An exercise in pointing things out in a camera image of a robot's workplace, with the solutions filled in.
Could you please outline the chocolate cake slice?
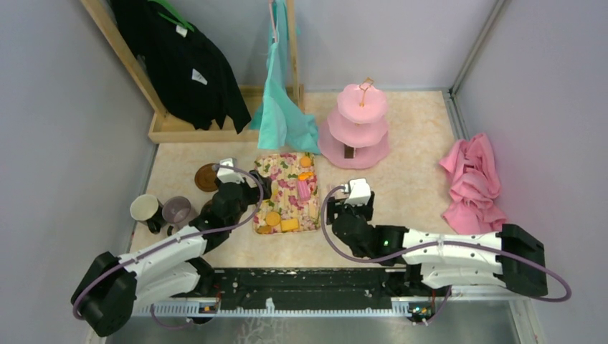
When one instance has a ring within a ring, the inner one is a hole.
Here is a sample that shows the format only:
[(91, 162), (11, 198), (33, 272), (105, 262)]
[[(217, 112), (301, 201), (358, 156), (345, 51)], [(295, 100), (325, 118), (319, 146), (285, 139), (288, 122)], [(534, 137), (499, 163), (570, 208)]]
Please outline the chocolate cake slice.
[(356, 156), (356, 149), (354, 147), (345, 145), (343, 148), (344, 159), (354, 159)]

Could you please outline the pink macaron pastry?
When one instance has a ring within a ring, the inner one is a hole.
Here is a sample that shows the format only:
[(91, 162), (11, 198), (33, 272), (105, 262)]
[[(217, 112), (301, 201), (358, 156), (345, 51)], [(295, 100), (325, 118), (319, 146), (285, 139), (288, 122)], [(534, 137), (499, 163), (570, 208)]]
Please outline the pink macaron pastry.
[(298, 200), (308, 202), (311, 198), (311, 191), (307, 180), (298, 180), (297, 182)]

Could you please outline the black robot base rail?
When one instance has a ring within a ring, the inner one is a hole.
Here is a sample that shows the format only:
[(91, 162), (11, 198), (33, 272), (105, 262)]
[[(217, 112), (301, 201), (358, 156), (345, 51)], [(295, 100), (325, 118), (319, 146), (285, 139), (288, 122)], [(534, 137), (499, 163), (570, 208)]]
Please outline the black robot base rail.
[(419, 269), (216, 270), (184, 297), (213, 297), (220, 310), (340, 312), (388, 310), (396, 297), (448, 298), (450, 287), (433, 290)]

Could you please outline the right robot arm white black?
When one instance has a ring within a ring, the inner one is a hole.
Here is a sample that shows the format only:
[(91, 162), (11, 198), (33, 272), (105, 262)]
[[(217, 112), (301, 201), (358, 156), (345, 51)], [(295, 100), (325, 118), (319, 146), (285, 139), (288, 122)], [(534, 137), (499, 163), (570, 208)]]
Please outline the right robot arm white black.
[(324, 236), (333, 234), (353, 262), (412, 267), (404, 287), (423, 295), (449, 286), (494, 285), (526, 297), (548, 295), (545, 247), (516, 224), (486, 234), (437, 234), (406, 226), (372, 225), (374, 201), (353, 204), (328, 194)]

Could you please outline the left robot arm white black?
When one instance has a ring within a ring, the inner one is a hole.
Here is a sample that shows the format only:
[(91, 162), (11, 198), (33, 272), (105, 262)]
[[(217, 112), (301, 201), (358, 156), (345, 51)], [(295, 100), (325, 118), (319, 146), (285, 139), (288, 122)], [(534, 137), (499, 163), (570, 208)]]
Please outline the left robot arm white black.
[(203, 255), (246, 224), (242, 216), (249, 206), (261, 207), (272, 195), (271, 178), (255, 170), (233, 171), (255, 185), (217, 180), (209, 207), (176, 233), (134, 253), (96, 256), (70, 299), (73, 316), (107, 337), (143, 307), (175, 296), (209, 295), (214, 269)]

